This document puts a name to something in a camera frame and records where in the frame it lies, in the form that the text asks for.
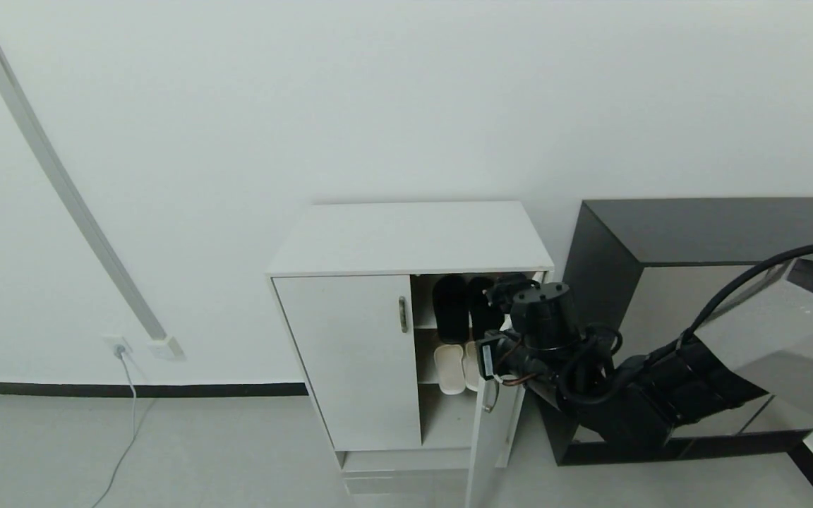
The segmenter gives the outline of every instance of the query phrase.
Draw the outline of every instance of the cabinet handle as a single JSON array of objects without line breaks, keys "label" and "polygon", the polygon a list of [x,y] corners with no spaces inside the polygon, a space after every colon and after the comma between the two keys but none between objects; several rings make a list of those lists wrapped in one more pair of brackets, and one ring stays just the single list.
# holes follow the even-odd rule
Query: cabinet handle
[{"label": "cabinet handle", "polygon": [[485,409],[486,413],[490,413],[491,411],[494,411],[494,407],[498,405],[498,398],[499,397],[500,397],[500,383],[496,382],[496,380],[495,380],[495,382],[494,382],[494,402],[491,402],[490,405],[485,404],[481,408]]},{"label": "cabinet handle", "polygon": [[407,330],[407,299],[400,296],[397,300],[400,305],[400,331],[406,334]]}]

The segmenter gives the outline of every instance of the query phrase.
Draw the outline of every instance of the wire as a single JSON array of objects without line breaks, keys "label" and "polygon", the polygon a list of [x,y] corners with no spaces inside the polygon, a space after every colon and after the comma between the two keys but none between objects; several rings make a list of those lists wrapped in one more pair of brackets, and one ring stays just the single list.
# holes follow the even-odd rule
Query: wire
[{"label": "wire", "polygon": [[751,269],[745,270],[745,272],[743,272],[742,274],[740,274],[739,277],[736,277],[729,284],[724,286],[723,289],[717,292],[717,294],[714,295],[713,298],[709,300],[709,302],[707,302],[707,305],[705,305],[704,308],[701,309],[701,312],[698,313],[698,316],[694,319],[692,324],[686,329],[686,331],[683,332],[682,340],[687,340],[688,338],[690,338],[694,334],[694,331],[696,331],[699,326],[704,324],[704,321],[707,318],[709,318],[711,314],[713,314],[714,310],[719,307],[720,303],[722,303],[723,300],[726,300],[727,297],[729,297],[729,295],[732,295],[732,293],[735,292],[736,289],[739,289],[739,287],[745,285],[746,282],[748,282],[751,279],[754,279],[755,277],[758,276],[758,274],[761,274],[766,270],[772,269],[772,267],[775,267],[778,264],[785,263],[786,261],[794,260],[795,258],[801,258],[802,256],[807,256],[810,254],[813,254],[813,244],[804,245],[799,248],[793,248],[792,250],[781,252],[776,256],[772,256],[770,258],[767,258],[767,260],[758,263],[754,267],[751,267]]},{"label": "wire", "polygon": [[522,344],[522,339],[523,339],[522,337],[518,338],[517,343],[513,344],[513,347],[511,347],[510,350],[507,351],[507,353],[504,353],[504,355],[500,357],[500,360],[497,360],[496,363],[494,363],[495,372],[497,372],[497,369],[498,367],[500,367],[500,364],[504,363],[504,360],[507,360],[507,357],[509,357],[511,354],[514,353],[514,351],[517,350],[517,348],[519,348],[519,345]]},{"label": "wire", "polygon": [[[597,324],[597,326],[586,326],[586,330],[590,331],[595,327],[606,328],[607,330],[613,332],[617,338],[617,344],[614,345],[612,351],[619,350],[620,345],[622,345],[622,335],[617,330],[614,330],[612,327],[604,325],[604,324]],[[620,389],[625,388],[632,380],[635,378],[636,375],[639,374],[639,371],[636,369],[629,369],[624,370],[620,374],[613,379],[612,383],[610,384],[610,389],[607,390],[606,393],[596,396],[590,395],[583,395],[581,393],[573,392],[569,388],[567,383],[567,379],[569,379],[570,373],[573,372],[577,363],[588,354],[588,351],[592,350],[598,344],[597,338],[589,338],[588,343],[584,344],[573,357],[567,362],[567,364],[562,367],[560,373],[558,374],[558,389],[560,390],[560,394],[563,395],[568,401],[577,403],[583,406],[593,406],[596,404],[601,404],[601,402],[609,401],[610,398],[613,398],[614,395],[620,392]]]},{"label": "wire", "polygon": [[121,467],[121,463],[124,462],[124,457],[127,456],[127,452],[130,451],[130,447],[133,446],[133,442],[136,441],[136,435],[138,434],[138,432],[140,430],[140,428],[136,425],[136,387],[133,386],[133,382],[132,382],[132,380],[130,380],[130,371],[127,370],[127,363],[124,361],[125,348],[123,346],[120,346],[120,345],[118,347],[116,347],[115,355],[117,356],[117,358],[119,358],[119,360],[121,361],[121,365],[125,368],[125,376],[127,377],[127,384],[130,386],[130,392],[133,395],[133,402],[131,402],[131,406],[130,406],[131,438],[130,438],[130,443],[127,444],[127,448],[125,448],[125,451],[123,452],[123,454],[121,454],[121,459],[119,459],[119,462],[117,462],[117,464],[115,465],[115,469],[112,470],[112,477],[109,479],[109,486],[107,486],[106,492],[103,492],[102,495],[100,495],[100,498],[96,499],[96,502],[94,502],[94,504],[91,506],[91,508],[96,508],[97,506],[99,506],[100,502],[102,502],[102,500],[104,498],[106,498],[106,495],[109,494],[109,491],[112,490],[112,485],[113,485],[113,483],[115,483],[115,475],[117,475],[119,473],[119,467]]},{"label": "wire", "polygon": [[516,380],[504,380],[504,382],[501,383],[501,384],[504,385],[504,386],[520,386],[520,384],[522,384],[524,382],[528,382],[528,380],[530,380],[530,379],[532,379],[532,378],[534,378],[536,376],[538,376],[538,374],[526,374],[522,378],[519,378],[519,379],[516,379]]},{"label": "wire", "polygon": [[610,348],[610,356],[613,356],[623,347],[623,334],[620,333],[620,330],[617,330],[613,326],[606,324],[606,322],[590,322],[589,324],[585,325],[585,331],[589,331],[589,329],[594,328],[601,328],[603,330],[607,330],[608,332],[612,332],[613,337],[616,338],[616,342],[613,344],[613,347]]}]

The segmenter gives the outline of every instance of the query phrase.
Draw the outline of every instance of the white slipper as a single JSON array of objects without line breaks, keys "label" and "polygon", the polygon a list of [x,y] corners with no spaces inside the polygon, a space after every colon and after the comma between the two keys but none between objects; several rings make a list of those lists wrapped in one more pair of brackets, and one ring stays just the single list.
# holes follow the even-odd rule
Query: white slipper
[{"label": "white slipper", "polygon": [[435,369],[438,369],[438,386],[445,395],[456,395],[466,389],[466,380],[462,374],[462,346],[439,346],[435,350]]},{"label": "white slipper", "polygon": [[475,349],[475,341],[466,343],[464,377],[466,378],[466,388],[471,389],[472,392],[478,392],[478,351]]}]

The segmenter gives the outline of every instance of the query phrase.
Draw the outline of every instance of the slipper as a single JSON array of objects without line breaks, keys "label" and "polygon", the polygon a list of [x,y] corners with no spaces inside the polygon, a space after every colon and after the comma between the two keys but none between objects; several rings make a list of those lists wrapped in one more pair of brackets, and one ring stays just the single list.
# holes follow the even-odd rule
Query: slipper
[{"label": "slipper", "polygon": [[438,369],[438,386],[445,395],[456,395],[466,389],[466,379],[462,373],[462,346],[439,346],[435,350],[435,369]]},{"label": "slipper", "polygon": [[469,295],[469,312],[472,315],[472,340],[481,341],[488,330],[499,330],[504,324],[504,314],[499,308],[488,305],[484,290],[494,286],[487,277],[474,277],[469,281],[466,292]]},{"label": "slipper", "polygon": [[469,303],[466,281],[458,274],[446,274],[432,287],[432,308],[438,322],[438,338],[445,344],[469,340]]},{"label": "slipper", "polygon": [[465,345],[464,355],[464,377],[466,378],[466,388],[472,392],[478,392],[478,351],[475,349],[475,341],[468,341]]}]

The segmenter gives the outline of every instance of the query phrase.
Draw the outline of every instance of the wall outlet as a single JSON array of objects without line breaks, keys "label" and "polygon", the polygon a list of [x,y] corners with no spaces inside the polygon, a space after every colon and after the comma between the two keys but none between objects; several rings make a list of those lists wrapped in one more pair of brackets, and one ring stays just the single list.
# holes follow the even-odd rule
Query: wall outlet
[{"label": "wall outlet", "polygon": [[149,347],[149,351],[152,352],[152,356],[160,360],[184,359],[183,349],[181,349],[181,345],[178,344],[178,340],[174,337],[165,337],[162,340],[149,341],[149,344],[146,345]]},{"label": "wall outlet", "polygon": [[115,346],[119,345],[125,346],[125,353],[133,353],[130,344],[127,344],[127,341],[121,335],[102,335],[100,338],[103,343],[106,344],[106,347],[109,348],[109,353],[115,354]]}]

